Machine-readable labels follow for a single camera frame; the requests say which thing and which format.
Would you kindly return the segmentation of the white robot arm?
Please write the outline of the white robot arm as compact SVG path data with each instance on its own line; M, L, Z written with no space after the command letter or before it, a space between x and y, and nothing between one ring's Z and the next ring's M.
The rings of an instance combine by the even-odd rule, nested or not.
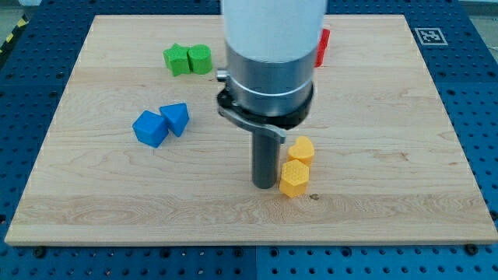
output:
M252 134L252 181L277 181L286 132L303 122L314 97L314 66L325 0L225 0L226 67L218 112Z

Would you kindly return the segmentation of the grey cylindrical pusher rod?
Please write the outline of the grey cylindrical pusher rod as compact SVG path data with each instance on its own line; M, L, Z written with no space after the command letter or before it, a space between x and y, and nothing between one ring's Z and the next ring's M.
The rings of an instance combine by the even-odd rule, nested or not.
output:
M280 143L263 134L252 134L252 181L261 189L269 189L277 181Z

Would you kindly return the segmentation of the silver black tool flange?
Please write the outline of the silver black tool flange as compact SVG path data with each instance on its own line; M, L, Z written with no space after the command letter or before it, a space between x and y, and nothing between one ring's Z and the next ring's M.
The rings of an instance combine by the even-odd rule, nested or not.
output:
M227 78L218 112L237 127L283 143L310 111L314 51L290 61L261 61L226 47Z

